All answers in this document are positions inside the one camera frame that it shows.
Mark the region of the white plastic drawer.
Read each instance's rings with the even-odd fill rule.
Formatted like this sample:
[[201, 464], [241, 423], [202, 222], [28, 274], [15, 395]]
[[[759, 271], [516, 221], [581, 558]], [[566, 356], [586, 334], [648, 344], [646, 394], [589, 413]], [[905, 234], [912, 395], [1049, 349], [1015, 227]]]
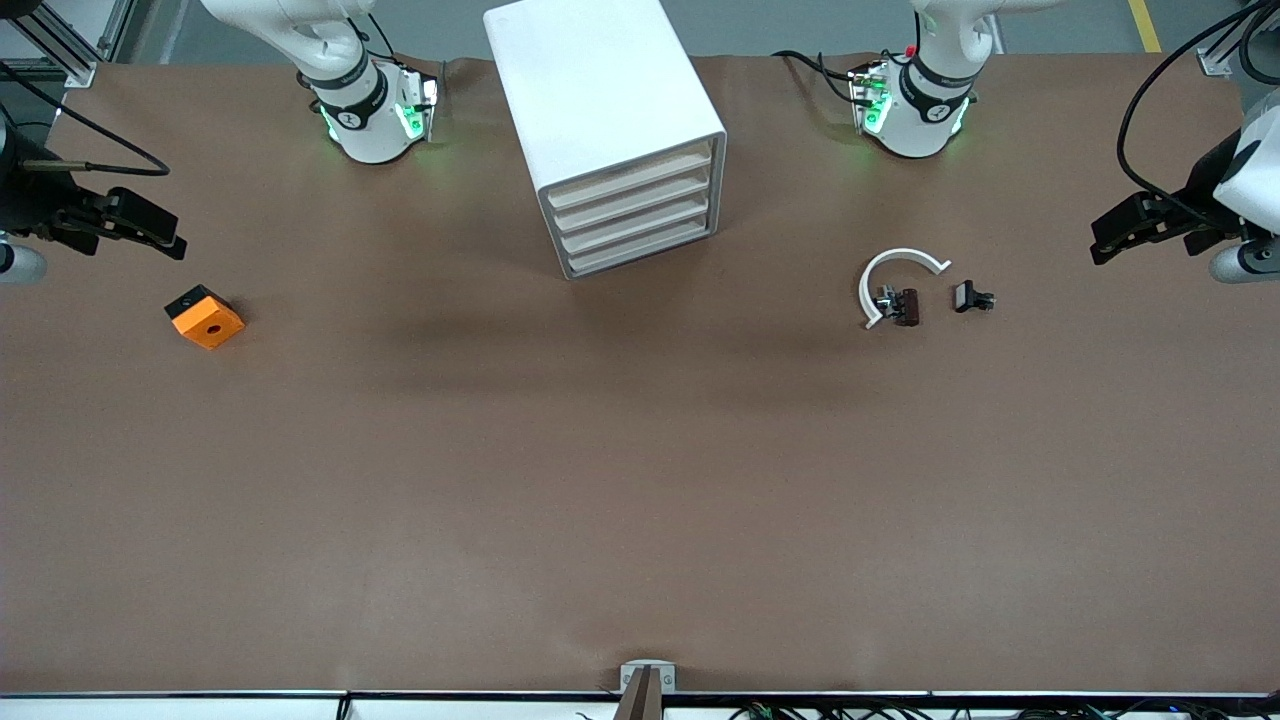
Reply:
[[705, 238], [712, 232], [705, 214], [605, 224], [564, 238], [562, 270], [570, 279], [590, 275]]
[[588, 202], [621, 196], [657, 181], [695, 170], [710, 163], [714, 142], [687, 143], [652, 158], [643, 158], [586, 176], [567, 184], [547, 188], [547, 201], [557, 211]]
[[704, 165], [667, 176], [636, 188], [608, 193], [590, 202], [556, 210], [553, 222], [558, 231], [572, 233], [618, 220], [637, 211], [645, 211], [662, 202], [689, 195], [705, 193], [710, 182], [710, 168]]
[[[632, 223], [648, 222], [650, 219], [658, 219], [658, 218], [666, 219], [666, 218], [672, 218], [672, 217], [690, 217], [690, 215], [699, 217], [699, 215], [703, 215], [703, 214], [707, 215], [708, 211], [709, 211], [709, 206], [710, 206], [710, 193], [709, 193], [709, 191], [707, 191], [705, 193], [689, 195], [689, 196], [685, 196], [685, 197], [681, 197], [681, 199], [671, 200], [668, 202], [662, 202], [658, 206], [648, 209], [645, 211], [637, 211], [637, 213], [634, 213], [632, 215], [623, 217], [623, 218], [621, 218], [618, 220], [605, 222], [605, 223], [602, 223], [599, 225], [594, 225], [594, 227], [586, 228], [585, 231], [591, 231], [591, 229], [595, 229], [595, 228], [600, 228], [600, 227], [603, 227], [605, 224], [611, 224], [611, 223], [632, 224]], [[575, 233], [582, 233], [582, 232], [584, 231], [579, 231], [579, 232], [572, 232], [572, 233], [567, 233], [566, 234], [566, 233], [563, 233], [563, 232], [559, 231], [559, 237], [561, 237], [562, 245], [563, 245], [566, 237], [568, 237], [571, 234], [575, 234]]]

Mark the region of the orange black button housing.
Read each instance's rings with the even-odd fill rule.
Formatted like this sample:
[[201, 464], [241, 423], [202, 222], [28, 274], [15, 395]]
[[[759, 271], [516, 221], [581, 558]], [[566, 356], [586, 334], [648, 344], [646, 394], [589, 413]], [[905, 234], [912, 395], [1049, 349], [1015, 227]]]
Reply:
[[175, 332], [193, 345], [215, 350], [246, 328], [228, 301], [205, 284], [196, 284], [164, 306]]

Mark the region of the white drawer cabinet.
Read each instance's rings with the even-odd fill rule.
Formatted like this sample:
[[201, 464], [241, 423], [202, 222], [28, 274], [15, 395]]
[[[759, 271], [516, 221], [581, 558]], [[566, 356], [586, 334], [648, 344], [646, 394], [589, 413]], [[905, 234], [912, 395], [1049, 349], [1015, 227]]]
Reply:
[[516, 0], [483, 23], [561, 269], [547, 188], [704, 140], [717, 232], [727, 132], [660, 0]]

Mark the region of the dark brown small component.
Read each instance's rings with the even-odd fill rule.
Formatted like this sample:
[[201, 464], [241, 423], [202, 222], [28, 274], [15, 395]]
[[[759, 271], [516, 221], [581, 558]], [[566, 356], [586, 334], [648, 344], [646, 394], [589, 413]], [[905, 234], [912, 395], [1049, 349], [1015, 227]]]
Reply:
[[882, 318], [895, 325], [916, 327], [920, 324], [919, 299], [914, 288], [895, 290], [886, 284], [879, 288], [879, 293], [873, 297], [873, 301]]

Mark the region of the metal base connector plate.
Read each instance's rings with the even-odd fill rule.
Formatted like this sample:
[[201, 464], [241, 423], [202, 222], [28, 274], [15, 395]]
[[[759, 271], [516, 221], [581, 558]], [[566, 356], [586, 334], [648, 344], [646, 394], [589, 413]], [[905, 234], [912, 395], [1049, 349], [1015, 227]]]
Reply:
[[396, 86], [396, 115], [410, 143], [428, 142], [439, 99], [435, 76], [399, 67]]
[[859, 135], [878, 135], [893, 104], [890, 60], [881, 58], [847, 70], [852, 119]]

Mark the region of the brown table mat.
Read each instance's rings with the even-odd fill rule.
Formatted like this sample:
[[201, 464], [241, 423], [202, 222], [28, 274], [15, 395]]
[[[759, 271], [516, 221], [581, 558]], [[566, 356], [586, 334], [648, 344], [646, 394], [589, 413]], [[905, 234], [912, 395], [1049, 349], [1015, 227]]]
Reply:
[[0, 691], [1279, 689], [1280, 283], [1089, 255], [1156, 61], [998, 56], [902, 161], [699, 59], [719, 232], [582, 281], [489, 61], [388, 167], [283, 65], [100, 70], [189, 252], [0, 286]]

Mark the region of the aluminium frame post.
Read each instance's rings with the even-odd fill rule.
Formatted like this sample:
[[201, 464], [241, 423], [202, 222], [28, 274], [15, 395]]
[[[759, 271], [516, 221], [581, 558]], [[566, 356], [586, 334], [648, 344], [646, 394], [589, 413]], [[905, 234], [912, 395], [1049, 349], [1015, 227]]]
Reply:
[[88, 88], [115, 61], [140, 0], [0, 0], [0, 61]]
[[1230, 76], [1235, 65], [1257, 82], [1280, 86], [1280, 0], [1242, 0], [1210, 37], [1212, 44], [1196, 50], [1207, 76]]

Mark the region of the grey metal edge bracket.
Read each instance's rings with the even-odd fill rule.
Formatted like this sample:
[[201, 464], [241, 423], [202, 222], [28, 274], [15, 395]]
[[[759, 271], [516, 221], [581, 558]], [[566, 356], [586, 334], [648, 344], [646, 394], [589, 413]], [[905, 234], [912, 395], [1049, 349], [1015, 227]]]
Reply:
[[632, 680], [640, 678], [645, 680], [645, 688], [653, 688], [662, 694], [676, 694], [678, 692], [678, 674], [676, 664], [660, 659], [635, 659], [620, 667], [620, 693], [623, 694]]

